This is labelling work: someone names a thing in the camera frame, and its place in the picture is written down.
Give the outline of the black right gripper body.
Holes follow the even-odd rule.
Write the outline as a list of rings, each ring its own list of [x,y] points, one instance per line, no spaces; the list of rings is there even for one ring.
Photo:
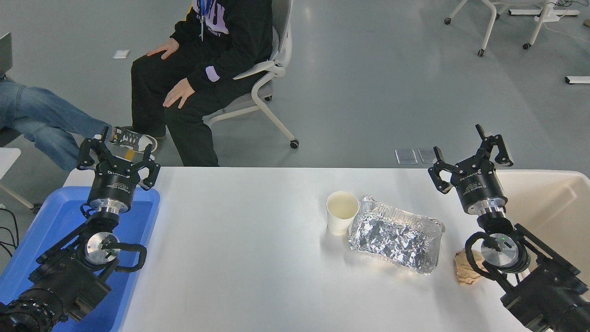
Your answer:
[[[455,188],[463,211],[471,215],[492,212],[504,213],[507,197],[497,177],[496,168],[459,168]]]

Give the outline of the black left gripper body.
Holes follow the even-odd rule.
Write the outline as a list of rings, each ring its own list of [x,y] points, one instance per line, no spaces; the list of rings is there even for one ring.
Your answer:
[[[87,204],[100,211],[111,209],[113,213],[131,210],[135,189],[140,181],[137,172],[120,174],[109,168],[95,170]]]

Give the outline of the person's right hand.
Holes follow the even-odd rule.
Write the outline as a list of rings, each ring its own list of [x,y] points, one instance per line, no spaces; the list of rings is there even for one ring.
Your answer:
[[[167,41],[160,44],[153,50],[146,53],[146,56],[152,56],[160,54],[161,59],[167,59],[170,55],[179,50],[180,44],[174,38],[169,38]]]

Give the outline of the person's left hand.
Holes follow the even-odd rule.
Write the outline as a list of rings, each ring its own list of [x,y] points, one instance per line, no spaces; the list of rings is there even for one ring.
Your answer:
[[[182,109],[186,101],[195,93],[187,78],[183,78],[168,92],[165,97],[163,107],[172,107],[177,103],[177,108]]]

